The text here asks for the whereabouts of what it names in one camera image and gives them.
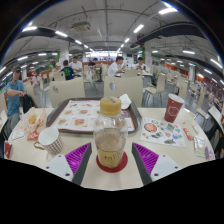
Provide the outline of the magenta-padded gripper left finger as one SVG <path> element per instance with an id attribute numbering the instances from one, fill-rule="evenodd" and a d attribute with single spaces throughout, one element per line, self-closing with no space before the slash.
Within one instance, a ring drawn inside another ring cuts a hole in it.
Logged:
<path id="1" fill-rule="evenodd" d="M 45 166 L 45 170 L 76 185 L 80 185 L 91 153 L 91 144 L 84 144 L 66 155 L 56 155 Z"/>

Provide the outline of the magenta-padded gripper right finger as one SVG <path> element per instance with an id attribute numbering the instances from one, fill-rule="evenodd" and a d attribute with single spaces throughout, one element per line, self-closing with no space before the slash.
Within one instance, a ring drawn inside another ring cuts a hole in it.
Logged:
<path id="1" fill-rule="evenodd" d="M 158 155 L 137 143 L 132 144 L 132 154 L 143 185 L 150 184 L 181 170 L 181 167 L 168 155 Z"/>

